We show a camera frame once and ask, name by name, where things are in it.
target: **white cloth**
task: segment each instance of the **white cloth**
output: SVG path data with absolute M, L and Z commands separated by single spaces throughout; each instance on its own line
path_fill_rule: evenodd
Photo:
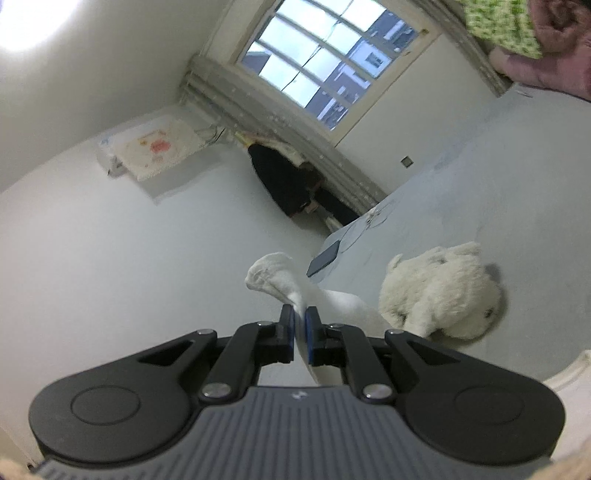
M 564 430 L 552 454 L 553 460 L 559 460 L 591 438 L 591 350 L 544 383 L 556 392 L 566 410 Z
M 174 167 L 205 145 L 182 120 L 164 116 L 150 125 L 153 130 L 113 149 L 121 163 L 139 181 Z
M 341 291 L 323 290 L 300 271 L 285 253 L 269 254 L 257 260 L 248 270 L 245 280 L 250 290 L 267 293 L 281 303 L 293 305 L 300 319 L 308 307 L 318 308 L 322 323 L 344 323 L 361 328 L 365 335 L 383 337 L 391 328 L 380 313 L 367 305 L 357 295 Z M 303 325 L 295 329 L 298 348 L 307 358 Z M 310 369 L 321 385 L 340 384 L 340 374 L 334 368 Z

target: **wall socket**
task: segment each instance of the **wall socket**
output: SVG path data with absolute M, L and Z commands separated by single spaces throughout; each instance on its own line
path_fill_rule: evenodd
M 405 168 L 409 168 L 414 162 L 410 159 L 410 157 L 404 157 L 400 163 L 404 165 Z

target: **white stuffed animal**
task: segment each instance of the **white stuffed animal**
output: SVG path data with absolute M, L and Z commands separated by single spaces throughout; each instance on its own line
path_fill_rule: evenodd
M 379 312 L 395 328 L 427 337 L 473 339 L 499 312 L 501 291 L 480 263 L 480 245 L 437 247 L 401 261 L 397 255 L 379 295 Z

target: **metal screw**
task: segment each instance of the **metal screw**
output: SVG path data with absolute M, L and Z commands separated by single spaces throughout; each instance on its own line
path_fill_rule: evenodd
M 383 400 L 392 395 L 392 388 L 383 383 L 372 383 L 363 388 L 363 396 L 370 400 Z
M 223 398 L 232 393 L 232 387 L 227 383 L 208 383 L 201 392 L 207 398 Z

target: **green floral fabric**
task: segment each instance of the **green floral fabric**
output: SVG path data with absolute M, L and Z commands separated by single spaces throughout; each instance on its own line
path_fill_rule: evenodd
M 520 55 L 539 59 L 540 44 L 528 13 L 527 0 L 460 0 L 466 25 L 475 37 L 490 40 Z

